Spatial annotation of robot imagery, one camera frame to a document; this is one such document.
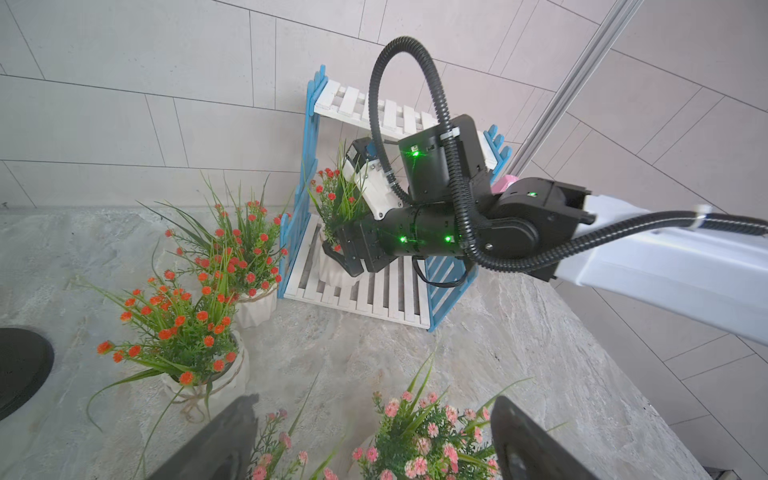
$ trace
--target gray marble surface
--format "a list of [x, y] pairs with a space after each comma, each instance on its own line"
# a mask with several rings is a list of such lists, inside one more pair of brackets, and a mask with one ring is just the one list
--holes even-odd
[[[157, 239], [173, 248], [161, 237], [165, 228], [136, 209], [0, 214], [0, 326], [34, 329], [56, 352], [42, 389], [0, 421], [0, 478], [131, 477], [167, 398], [157, 378], [122, 385], [94, 401], [104, 433], [88, 422], [90, 395], [136, 369], [96, 354], [104, 339], [131, 331], [114, 305], [78, 281], [141, 286]], [[164, 253], [158, 263], [167, 268], [174, 259]], [[545, 428], [567, 422], [552, 435], [599, 478], [708, 478], [557, 293], [528, 276], [481, 272], [435, 333], [281, 300], [273, 318], [243, 338], [259, 414], [282, 407], [293, 415], [319, 372], [293, 449], [307, 450], [313, 466], [343, 437], [332, 463], [340, 478], [352, 449], [376, 429], [372, 391], [399, 395], [433, 350], [431, 387], [450, 386], [448, 401], [462, 409], [533, 376], [508, 396]], [[172, 406], [152, 438], [148, 468], [201, 426]]]

